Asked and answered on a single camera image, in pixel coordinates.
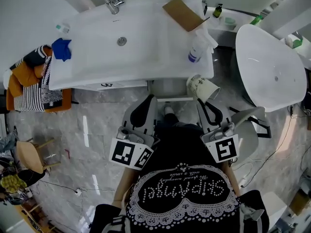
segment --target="towel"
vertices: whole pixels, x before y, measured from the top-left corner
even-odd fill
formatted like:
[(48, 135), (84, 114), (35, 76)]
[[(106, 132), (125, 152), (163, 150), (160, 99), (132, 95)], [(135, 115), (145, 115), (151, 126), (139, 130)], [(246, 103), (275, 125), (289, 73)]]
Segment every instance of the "towel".
[(52, 49), (56, 59), (63, 61), (71, 59), (71, 52), (68, 48), (70, 41), (71, 40), (63, 40), (63, 38), (59, 38), (53, 42)]

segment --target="gray tile floor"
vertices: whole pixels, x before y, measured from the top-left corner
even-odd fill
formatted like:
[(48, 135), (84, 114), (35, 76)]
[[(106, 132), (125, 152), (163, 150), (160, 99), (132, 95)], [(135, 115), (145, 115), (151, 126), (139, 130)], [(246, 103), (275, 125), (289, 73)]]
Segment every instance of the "gray tile floor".
[[(239, 110), (251, 108), (241, 97), (239, 79), (232, 75), (235, 71), (229, 68), (231, 54), (229, 50), (217, 50), (213, 55), (215, 77), (212, 81), (222, 88), (218, 99)], [(43, 153), (48, 164), (60, 160), (61, 165), (52, 168), (43, 181), (85, 189), (81, 199), (67, 188), (43, 182), (32, 186), (34, 197), (42, 202), (48, 218), (64, 232), (87, 232), (96, 205), (112, 201), (123, 168), (108, 161), (111, 138), (116, 136), (124, 111), (133, 101), (147, 94), (144, 87), (103, 92), (74, 90), (73, 100), (80, 104), (73, 104), (69, 111), (57, 114), (13, 111), (7, 115), (9, 129), (16, 125), (21, 141), (33, 137), (35, 142), (43, 143), (55, 138)], [(172, 107), (180, 121), (196, 123), (199, 119), (193, 101), (175, 102)], [(295, 115), (303, 116), (298, 106), (295, 107)], [(258, 189), (262, 194), (274, 191), (289, 204), (298, 189), (302, 173), (300, 161), (311, 145), (311, 133), (306, 130), (307, 119), (291, 119), (286, 108), (267, 113), (267, 116), (273, 138), (259, 140), (259, 147), (251, 156), (253, 160), (259, 160), (247, 159), (245, 165), (234, 169), (238, 181), (247, 184), (262, 166), (261, 160), (265, 160), (284, 141), (253, 181), (242, 188), (242, 192), (252, 189)], [(70, 159), (65, 149), (70, 151)], [(305, 155), (302, 169), (308, 166), (311, 167), (311, 151)]]

